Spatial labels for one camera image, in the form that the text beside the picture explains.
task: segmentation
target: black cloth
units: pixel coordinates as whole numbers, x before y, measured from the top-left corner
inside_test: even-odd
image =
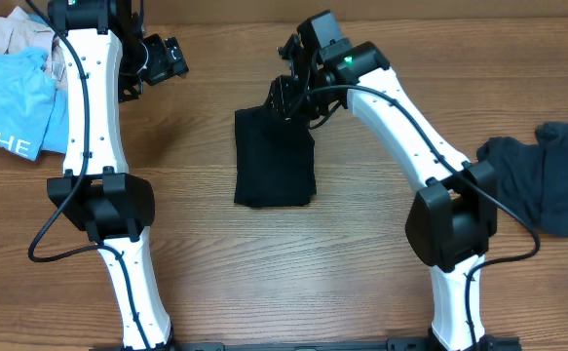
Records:
[[[316,194],[314,139],[307,123],[284,121],[258,106],[236,111],[238,177],[234,202],[304,206]]]
[[[476,152],[498,176],[498,200],[526,222],[568,237],[568,124],[549,122],[535,132],[538,145],[492,137]]]

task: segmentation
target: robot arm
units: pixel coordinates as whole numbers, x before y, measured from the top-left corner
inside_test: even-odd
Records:
[[[149,249],[153,190],[147,180],[128,174],[118,104],[138,98],[142,81],[155,85],[187,72],[188,67],[174,38],[163,43],[157,34],[143,39],[142,32],[131,30],[130,23],[137,18],[131,14],[131,5],[130,0],[51,1],[48,5],[52,23],[68,32],[79,56],[71,56],[60,43],[67,65],[69,143],[64,177],[48,180],[48,195],[59,206],[73,190],[83,165],[85,113],[78,59],[89,86],[90,153],[84,185],[63,213],[78,229],[87,231],[90,241],[116,250],[125,262],[128,280],[115,254],[99,250],[124,325],[120,350],[168,350],[173,345],[172,325],[158,293]]]
[[[465,187],[457,176],[495,196],[493,169],[487,163],[471,164],[464,154],[450,146],[408,98],[388,60],[371,43],[353,47],[343,37],[331,12],[307,19],[297,32],[298,36],[292,35],[279,48],[282,59],[291,61],[292,76],[278,78],[286,81],[289,88],[271,92],[273,97],[282,97],[270,101],[272,108],[298,112],[280,113],[285,119],[309,120],[326,115],[329,105],[338,101],[378,136],[402,168],[415,194],[405,232],[412,249],[431,271],[435,315],[428,347],[470,349],[473,338],[465,306],[467,277],[485,260],[489,237],[496,232],[497,215],[495,206]],[[315,67],[316,63],[321,63],[322,68]],[[364,87],[366,91],[355,87]],[[322,94],[310,94],[312,91]],[[409,112],[410,118],[376,93],[395,99]],[[303,102],[293,103],[290,97],[299,96]],[[421,132],[428,140],[422,138]],[[429,141],[454,170],[448,170],[438,161]],[[467,298],[474,339],[477,346],[489,345],[492,337],[483,338],[485,329],[479,313],[479,271],[470,285]]]
[[[469,163],[468,158],[448,144],[418,111],[391,68],[377,68],[364,74],[360,77],[359,85],[397,99],[454,169],[462,171],[464,165]],[[414,193],[426,188],[429,179],[442,181],[452,176],[436,161],[429,146],[395,107],[370,93],[355,90],[349,90],[347,102],[353,114],[379,137],[400,165]],[[466,277],[474,266],[483,261],[484,255],[475,254],[456,264],[452,272],[444,272],[436,265],[430,268],[435,304],[432,332],[446,350],[465,350],[472,346],[464,304]],[[480,340],[485,333],[479,314],[479,276],[478,271],[471,282],[470,293],[476,340]]]

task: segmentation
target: light blue shirt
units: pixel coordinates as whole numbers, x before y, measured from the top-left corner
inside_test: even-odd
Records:
[[[65,153],[67,93],[43,71],[48,53],[26,48],[0,55],[0,147],[29,160],[40,150]]]

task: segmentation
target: wooden table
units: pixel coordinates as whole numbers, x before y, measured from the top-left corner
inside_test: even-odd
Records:
[[[262,103],[286,67],[275,52],[296,23],[152,26],[177,36],[191,72],[121,105],[132,173],[156,192],[152,254],[162,300],[182,341],[228,344],[382,340],[424,335],[429,273],[404,236],[410,189],[376,137],[348,112],[313,133],[318,196],[299,209],[233,204],[234,111]],[[568,19],[394,20],[342,23],[373,41],[410,97],[474,158],[490,137],[534,143],[539,124],[568,121]],[[108,274],[95,253],[53,264],[26,257],[55,209],[36,163],[0,149],[0,350],[86,350],[120,344]],[[87,243],[64,218],[51,254]],[[500,215],[489,257],[530,250]],[[526,350],[568,350],[568,239],[543,237],[535,258],[490,268],[482,317]]]

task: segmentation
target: beige cloth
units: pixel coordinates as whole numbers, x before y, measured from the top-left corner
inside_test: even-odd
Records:
[[[0,54],[17,54],[28,47],[46,50],[45,72],[57,80],[57,88],[66,90],[64,58],[54,32],[45,24],[31,20],[21,7],[15,7],[7,18],[0,18]]]

